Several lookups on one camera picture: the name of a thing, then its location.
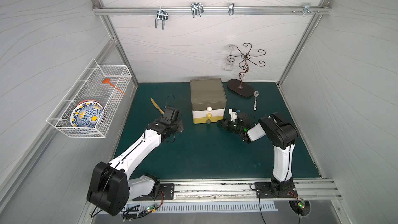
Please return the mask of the metal single hook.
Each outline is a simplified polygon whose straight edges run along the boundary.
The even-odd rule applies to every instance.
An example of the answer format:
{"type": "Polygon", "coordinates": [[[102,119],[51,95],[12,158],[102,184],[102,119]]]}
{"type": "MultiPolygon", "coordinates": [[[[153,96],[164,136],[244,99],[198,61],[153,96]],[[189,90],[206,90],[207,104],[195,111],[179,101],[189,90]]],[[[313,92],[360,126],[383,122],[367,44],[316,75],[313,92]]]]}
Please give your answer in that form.
{"type": "Polygon", "coordinates": [[[230,5],[229,5],[229,16],[232,16],[232,15],[234,15],[234,7],[235,7],[235,4],[234,3],[230,3],[230,5]]]}

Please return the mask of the yellow plastic knife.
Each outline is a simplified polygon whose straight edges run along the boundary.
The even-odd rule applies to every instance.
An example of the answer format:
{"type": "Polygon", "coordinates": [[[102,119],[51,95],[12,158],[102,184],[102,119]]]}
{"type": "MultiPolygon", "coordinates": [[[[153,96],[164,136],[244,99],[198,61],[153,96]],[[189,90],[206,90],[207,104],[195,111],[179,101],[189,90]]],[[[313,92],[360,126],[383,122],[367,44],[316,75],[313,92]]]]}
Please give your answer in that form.
{"type": "Polygon", "coordinates": [[[161,113],[161,115],[164,115],[163,109],[155,102],[153,98],[150,98],[153,106],[161,113]]]}

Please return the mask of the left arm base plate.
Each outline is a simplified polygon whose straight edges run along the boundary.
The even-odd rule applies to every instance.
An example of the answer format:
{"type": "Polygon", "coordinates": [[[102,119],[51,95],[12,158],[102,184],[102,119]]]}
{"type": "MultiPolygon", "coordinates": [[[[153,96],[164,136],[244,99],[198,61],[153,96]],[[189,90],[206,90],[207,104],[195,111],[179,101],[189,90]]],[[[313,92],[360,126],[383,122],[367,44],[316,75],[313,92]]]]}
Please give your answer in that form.
{"type": "Polygon", "coordinates": [[[163,200],[173,200],[174,199],[175,184],[173,183],[161,183],[157,195],[144,195],[135,198],[134,201],[161,201],[163,200]]]}

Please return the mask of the hello kitty metal spoon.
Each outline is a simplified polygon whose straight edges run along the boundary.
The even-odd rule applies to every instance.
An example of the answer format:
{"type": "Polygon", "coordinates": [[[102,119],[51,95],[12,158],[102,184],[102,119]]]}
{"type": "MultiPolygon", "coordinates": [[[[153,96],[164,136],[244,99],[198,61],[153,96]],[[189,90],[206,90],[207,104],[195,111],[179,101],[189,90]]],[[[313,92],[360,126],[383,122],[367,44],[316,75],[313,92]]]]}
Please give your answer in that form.
{"type": "Polygon", "coordinates": [[[254,91],[254,97],[255,97],[255,101],[254,101],[254,111],[257,110],[257,98],[259,96],[259,92],[258,91],[254,91]]]}

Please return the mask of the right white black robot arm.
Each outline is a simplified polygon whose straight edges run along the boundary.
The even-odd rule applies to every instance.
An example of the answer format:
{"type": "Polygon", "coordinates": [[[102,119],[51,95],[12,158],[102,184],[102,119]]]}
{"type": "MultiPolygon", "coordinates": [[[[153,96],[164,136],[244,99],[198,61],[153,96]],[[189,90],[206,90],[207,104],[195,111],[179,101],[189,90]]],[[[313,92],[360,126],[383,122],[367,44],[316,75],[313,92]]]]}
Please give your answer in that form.
{"type": "Polygon", "coordinates": [[[272,184],[281,190],[293,184],[292,157],[295,140],[300,134],[295,125],[278,112],[252,123],[248,114],[229,109],[230,118],[218,120],[223,129],[239,135],[245,143],[252,143],[266,136],[274,147],[272,184]]]}

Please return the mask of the brown metal jewelry stand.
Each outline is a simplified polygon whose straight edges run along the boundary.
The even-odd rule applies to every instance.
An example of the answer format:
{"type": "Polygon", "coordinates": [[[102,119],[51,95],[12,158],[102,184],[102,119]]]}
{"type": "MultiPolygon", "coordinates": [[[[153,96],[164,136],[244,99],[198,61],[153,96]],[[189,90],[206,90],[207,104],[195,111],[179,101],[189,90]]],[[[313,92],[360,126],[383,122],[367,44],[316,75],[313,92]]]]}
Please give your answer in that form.
{"type": "Polygon", "coordinates": [[[259,58],[266,55],[266,51],[264,49],[258,49],[258,55],[251,56],[250,52],[253,48],[251,43],[243,43],[243,47],[249,48],[247,52],[242,52],[238,46],[236,49],[239,51],[238,55],[233,55],[236,58],[240,58],[241,61],[238,64],[238,67],[241,69],[241,72],[238,74],[238,79],[231,79],[228,81],[228,89],[237,93],[242,97],[252,97],[254,96],[254,91],[256,91],[252,86],[248,85],[247,83],[243,82],[243,79],[246,78],[246,74],[249,72],[249,63],[257,66],[257,67],[264,67],[266,63],[263,60],[259,60],[258,63],[253,62],[252,58],[259,58]]]}

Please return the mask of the orange plastic spoon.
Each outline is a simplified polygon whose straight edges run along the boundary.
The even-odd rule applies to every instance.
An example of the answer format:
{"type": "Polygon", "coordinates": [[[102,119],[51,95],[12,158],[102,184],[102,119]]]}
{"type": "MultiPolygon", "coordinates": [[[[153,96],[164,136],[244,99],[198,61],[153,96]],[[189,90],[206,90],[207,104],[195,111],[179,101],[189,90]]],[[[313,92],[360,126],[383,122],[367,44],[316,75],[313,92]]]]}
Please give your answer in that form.
{"type": "Polygon", "coordinates": [[[118,87],[116,87],[114,84],[111,83],[111,79],[110,78],[106,78],[102,81],[102,84],[109,84],[110,86],[112,86],[114,89],[116,89],[118,92],[122,93],[123,95],[125,95],[125,92],[123,92],[121,89],[119,89],[118,87]]]}

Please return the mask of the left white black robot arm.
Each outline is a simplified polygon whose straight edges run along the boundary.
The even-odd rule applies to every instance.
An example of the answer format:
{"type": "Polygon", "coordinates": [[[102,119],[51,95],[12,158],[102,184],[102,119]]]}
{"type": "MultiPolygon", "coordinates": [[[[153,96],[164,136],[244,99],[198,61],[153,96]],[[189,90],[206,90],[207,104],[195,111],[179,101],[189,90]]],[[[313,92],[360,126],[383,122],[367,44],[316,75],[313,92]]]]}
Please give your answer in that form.
{"type": "Polygon", "coordinates": [[[93,169],[87,201],[115,216],[128,200],[141,196],[155,199],[160,180],[150,174],[130,180],[141,162],[170,136],[184,130],[180,110],[167,106],[163,116],[147,125],[141,137],[121,155],[108,163],[99,162],[93,169]]]}

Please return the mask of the metal hook right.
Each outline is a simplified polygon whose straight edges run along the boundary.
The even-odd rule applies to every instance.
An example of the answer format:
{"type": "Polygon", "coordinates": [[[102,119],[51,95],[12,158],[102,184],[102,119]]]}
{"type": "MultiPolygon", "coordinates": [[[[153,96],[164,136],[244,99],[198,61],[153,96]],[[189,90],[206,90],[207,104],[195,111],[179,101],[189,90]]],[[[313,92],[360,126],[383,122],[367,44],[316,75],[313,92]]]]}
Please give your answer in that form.
{"type": "Polygon", "coordinates": [[[303,9],[301,9],[301,10],[299,10],[299,11],[293,10],[292,13],[294,13],[295,15],[302,15],[302,16],[304,16],[304,15],[318,15],[318,14],[320,14],[320,11],[318,11],[318,10],[312,10],[312,9],[311,9],[311,4],[310,4],[310,3],[307,3],[307,4],[303,7],[303,9]]]}

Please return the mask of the three-tier drawer cabinet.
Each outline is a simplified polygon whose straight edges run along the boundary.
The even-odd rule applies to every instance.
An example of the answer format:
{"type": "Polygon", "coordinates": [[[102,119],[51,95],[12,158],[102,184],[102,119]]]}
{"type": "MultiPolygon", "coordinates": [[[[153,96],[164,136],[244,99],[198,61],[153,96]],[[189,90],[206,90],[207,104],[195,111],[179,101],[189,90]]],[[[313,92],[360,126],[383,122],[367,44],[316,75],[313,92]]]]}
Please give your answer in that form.
{"type": "Polygon", "coordinates": [[[227,97],[221,78],[192,79],[190,94],[194,124],[210,124],[224,118],[227,97]]]}

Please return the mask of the blue yellow patterned plate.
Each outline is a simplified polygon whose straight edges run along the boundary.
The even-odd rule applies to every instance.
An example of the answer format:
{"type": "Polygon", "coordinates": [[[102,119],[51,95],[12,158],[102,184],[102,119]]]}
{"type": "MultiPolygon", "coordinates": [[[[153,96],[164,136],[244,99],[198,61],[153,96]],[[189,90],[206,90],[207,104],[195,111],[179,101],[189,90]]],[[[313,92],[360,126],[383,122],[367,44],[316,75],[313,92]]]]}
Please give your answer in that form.
{"type": "Polygon", "coordinates": [[[70,115],[70,124],[77,128],[94,128],[104,117],[103,105],[95,100],[79,103],[70,115]]]}

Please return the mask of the aluminium top rail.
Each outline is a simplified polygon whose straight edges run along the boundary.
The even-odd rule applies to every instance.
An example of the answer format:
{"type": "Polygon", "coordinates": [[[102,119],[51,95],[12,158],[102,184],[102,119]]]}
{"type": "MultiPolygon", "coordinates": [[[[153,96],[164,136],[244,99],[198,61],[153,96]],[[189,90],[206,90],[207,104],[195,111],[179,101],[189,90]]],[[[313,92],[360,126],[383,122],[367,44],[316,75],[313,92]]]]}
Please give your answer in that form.
{"type": "MultiPolygon", "coordinates": [[[[260,15],[295,15],[293,10],[299,11],[304,6],[236,6],[233,16],[260,15]]],[[[229,16],[229,6],[203,6],[202,16],[229,16]]],[[[156,16],[159,9],[164,9],[169,16],[192,16],[189,6],[172,7],[102,7],[93,9],[97,16],[156,16]]],[[[331,7],[311,6],[312,10],[320,11],[320,15],[328,15],[331,7]]]]}

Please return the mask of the clear wine glass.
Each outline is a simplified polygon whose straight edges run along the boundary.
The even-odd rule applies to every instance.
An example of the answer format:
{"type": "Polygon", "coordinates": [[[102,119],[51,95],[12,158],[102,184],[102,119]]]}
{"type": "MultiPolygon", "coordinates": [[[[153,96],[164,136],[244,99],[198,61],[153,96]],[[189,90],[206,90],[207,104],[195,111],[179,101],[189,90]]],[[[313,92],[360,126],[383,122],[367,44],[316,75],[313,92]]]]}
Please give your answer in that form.
{"type": "Polygon", "coordinates": [[[229,55],[226,58],[226,63],[224,65],[224,69],[227,72],[231,72],[234,68],[234,62],[235,62],[235,57],[233,56],[233,52],[236,50],[236,46],[235,45],[230,45],[229,46],[229,55]]]}

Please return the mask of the metal double hook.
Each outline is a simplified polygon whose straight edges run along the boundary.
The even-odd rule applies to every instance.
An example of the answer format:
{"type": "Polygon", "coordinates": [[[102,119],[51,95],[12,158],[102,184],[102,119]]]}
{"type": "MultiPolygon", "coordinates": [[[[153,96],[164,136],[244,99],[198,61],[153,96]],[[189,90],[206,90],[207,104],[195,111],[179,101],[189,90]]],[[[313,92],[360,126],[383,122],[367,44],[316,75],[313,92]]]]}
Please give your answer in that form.
{"type": "Polygon", "coordinates": [[[190,6],[191,9],[191,13],[192,13],[192,17],[195,18],[196,16],[201,17],[203,12],[204,12],[204,8],[203,8],[203,4],[202,3],[193,3],[190,6]]]}
{"type": "Polygon", "coordinates": [[[159,9],[157,11],[156,14],[156,18],[155,18],[155,28],[157,29],[159,26],[159,23],[161,22],[161,27],[162,30],[164,30],[165,28],[165,23],[166,21],[169,19],[169,14],[167,11],[165,11],[164,9],[159,9]]]}

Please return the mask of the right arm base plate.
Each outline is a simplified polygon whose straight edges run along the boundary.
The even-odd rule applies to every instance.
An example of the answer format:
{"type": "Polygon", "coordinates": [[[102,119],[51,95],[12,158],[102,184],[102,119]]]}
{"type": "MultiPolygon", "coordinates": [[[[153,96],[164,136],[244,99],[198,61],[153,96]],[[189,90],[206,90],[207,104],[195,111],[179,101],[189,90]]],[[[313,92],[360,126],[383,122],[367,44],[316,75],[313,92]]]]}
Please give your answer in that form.
{"type": "Polygon", "coordinates": [[[250,189],[256,193],[258,199],[291,198],[299,195],[292,181],[279,183],[278,181],[261,181],[250,185],[250,189]]]}

